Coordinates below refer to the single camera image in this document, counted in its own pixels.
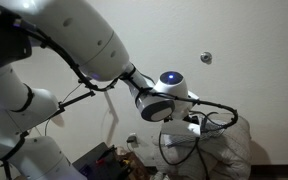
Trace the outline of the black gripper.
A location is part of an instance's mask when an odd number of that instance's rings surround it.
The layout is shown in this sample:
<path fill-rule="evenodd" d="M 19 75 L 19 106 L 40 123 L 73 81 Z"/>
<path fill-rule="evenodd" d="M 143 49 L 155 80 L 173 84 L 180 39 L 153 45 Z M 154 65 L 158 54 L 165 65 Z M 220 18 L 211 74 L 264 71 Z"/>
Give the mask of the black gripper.
<path fill-rule="evenodd" d="M 197 124 L 197 125 L 201 125 L 203 122 L 204 118 L 198 115 L 193 115 L 189 117 L 189 121 L 191 123 Z"/>

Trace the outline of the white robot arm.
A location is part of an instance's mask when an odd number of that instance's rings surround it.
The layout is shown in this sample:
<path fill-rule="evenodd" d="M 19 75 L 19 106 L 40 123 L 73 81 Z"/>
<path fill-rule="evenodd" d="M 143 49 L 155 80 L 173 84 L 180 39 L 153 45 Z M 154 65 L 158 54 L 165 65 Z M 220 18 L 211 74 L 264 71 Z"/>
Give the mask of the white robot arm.
<path fill-rule="evenodd" d="M 130 61 L 119 36 L 87 0 L 0 0 L 0 161 L 27 180 L 87 180 L 49 136 L 30 129 L 64 109 L 54 91 L 69 81 L 53 64 L 34 71 L 42 86 L 28 85 L 16 62 L 34 48 L 63 59 L 89 95 L 124 82 L 143 119 L 182 119 L 198 101 L 177 72 L 152 82 Z"/>

